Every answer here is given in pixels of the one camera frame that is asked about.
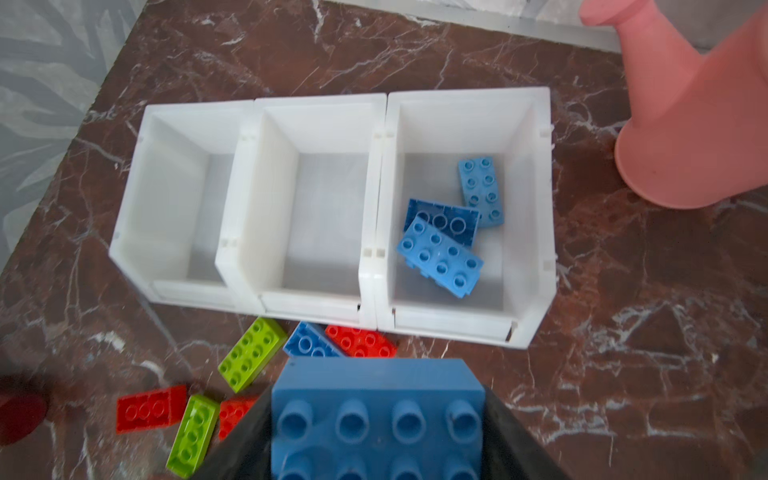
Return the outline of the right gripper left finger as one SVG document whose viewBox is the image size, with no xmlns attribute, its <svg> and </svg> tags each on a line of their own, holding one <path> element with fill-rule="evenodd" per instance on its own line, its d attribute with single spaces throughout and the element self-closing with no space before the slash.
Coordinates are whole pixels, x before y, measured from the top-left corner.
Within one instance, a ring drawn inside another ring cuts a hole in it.
<svg viewBox="0 0 768 480">
<path fill-rule="evenodd" d="M 191 479 L 271 479 L 271 396 L 261 395 Z"/>
</svg>

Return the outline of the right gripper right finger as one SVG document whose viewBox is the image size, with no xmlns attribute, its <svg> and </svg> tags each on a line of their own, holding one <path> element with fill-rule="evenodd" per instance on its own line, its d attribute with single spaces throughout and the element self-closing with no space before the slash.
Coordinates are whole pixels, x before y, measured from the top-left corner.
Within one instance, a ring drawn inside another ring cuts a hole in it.
<svg viewBox="0 0 768 480">
<path fill-rule="evenodd" d="M 485 386 L 482 479 L 562 479 L 569 476 L 499 397 Z"/>
</svg>

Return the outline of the blue brick bottom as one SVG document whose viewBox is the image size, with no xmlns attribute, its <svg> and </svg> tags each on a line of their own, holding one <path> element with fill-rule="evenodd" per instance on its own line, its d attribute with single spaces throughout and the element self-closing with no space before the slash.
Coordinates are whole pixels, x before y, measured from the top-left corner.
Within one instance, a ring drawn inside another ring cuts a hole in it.
<svg viewBox="0 0 768 480">
<path fill-rule="evenodd" d="M 291 359 L 271 393 L 271 475 L 478 479 L 485 399 L 459 359 Z"/>
</svg>

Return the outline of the blue brick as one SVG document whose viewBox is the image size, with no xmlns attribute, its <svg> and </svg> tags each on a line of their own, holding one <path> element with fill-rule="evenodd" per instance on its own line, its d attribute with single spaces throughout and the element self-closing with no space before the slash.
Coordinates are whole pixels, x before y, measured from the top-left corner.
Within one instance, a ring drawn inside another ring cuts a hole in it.
<svg viewBox="0 0 768 480">
<path fill-rule="evenodd" d="M 413 219 L 397 251 L 407 266 L 457 298 L 473 291 L 484 265 L 468 248 L 420 217 Z"/>
<path fill-rule="evenodd" d="M 485 399 L 459 359 L 291 359 L 271 393 L 271 475 L 478 479 Z"/>
<path fill-rule="evenodd" d="M 503 205 L 494 161 L 491 157 L 461 160 L 458 171 L 464 203 L 479 211 L 479 228 L 504 223 Z"/>
<path fill-rule="evenodd" d="M 410 199 L 403 231 L 408 230 L 416 217 L 426 220 L 443 234 L 465 247 L 473 247 L 480 220 L 478 209 Z"/>
<path fill-rule="evenodd" d="M 300 322 L 283 345 L 291 357 L 345 357 L 346 354 L 314 323 Z"/>
</svg>

